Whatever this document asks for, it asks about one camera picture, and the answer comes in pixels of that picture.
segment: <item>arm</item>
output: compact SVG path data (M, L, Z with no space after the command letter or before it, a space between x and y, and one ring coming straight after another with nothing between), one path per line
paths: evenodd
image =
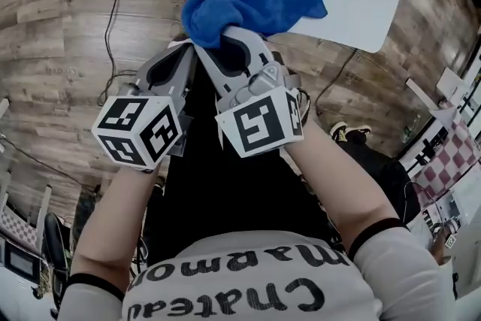
M370 225L398 218L379 185L314 122L304 127L303 141L286 149L338 227L347 249Z
M158 170L145 174L121 168L117 172L83 229L71 275L91 274L127 290L130 264Z

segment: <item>checkered cloth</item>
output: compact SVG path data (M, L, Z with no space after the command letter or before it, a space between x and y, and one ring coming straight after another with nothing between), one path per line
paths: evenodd
M432 203L426 194L435 201L438 200L481 157L479 146L459 111L455 110L451 127L446 128L448 129L446 140L437 148L433 159L414 177L414 181L425 189L424 193L415 185L419 203L423 208Z
M0 227L10 235L20 241L26 242L36 248L37 229L29 226L25 221L11 212L8 207L0 215Z

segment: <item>wooden floor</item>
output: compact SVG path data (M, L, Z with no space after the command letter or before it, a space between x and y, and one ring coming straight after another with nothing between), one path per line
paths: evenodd
M0 130L28 153L94 186L116 167L90 127L110 73L103 34L113 0L0 0L0 96L11 100ZM182 30L185 0L120 0L110 43L119 69L139 68ZM412 77L429 95L445 67L463 69L478 22L470 0L400 0L382 50L357 53L320 100L329 123L374 128L371 145L389 155L401 148L403 127L428 112L405 88ZM300 71L313 98L352 52L330 41L284 34L271 39L286 64ZM50 209L73 214L80 185L29 161L6 145L0 171L25 213L36 210L44 186Z

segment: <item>chair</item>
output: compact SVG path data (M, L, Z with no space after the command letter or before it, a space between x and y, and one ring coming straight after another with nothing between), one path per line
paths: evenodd
M54 213L47 213L44 221L43 255L52 267L52 294L56 309L51 310L54 319L58 316L68 279L70 261L70 229L64 226Z
M52 195L52 188L48 185L45 187L37 224L36 227L34 227L30 225L28 220L24 220L7 206L7 189L10 181L11 172L7 171L2 178L2 187L0 189L0 229L13 240L17 241L19 245L40 255L44 239L44 219L50 202L50 196Z

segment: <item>shoe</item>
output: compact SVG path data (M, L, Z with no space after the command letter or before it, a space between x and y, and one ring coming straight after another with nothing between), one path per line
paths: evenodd
M347 127L346 135L348 135L350 132L361 132L364 135L369 135L372 131L373 129L368 125L359 126L359 127Z
M339 123L336 123L334 126L332 126L331 132L329 134L331 135L331 138L336 143L347 142L346 129L347 129L347 123L339 122Z

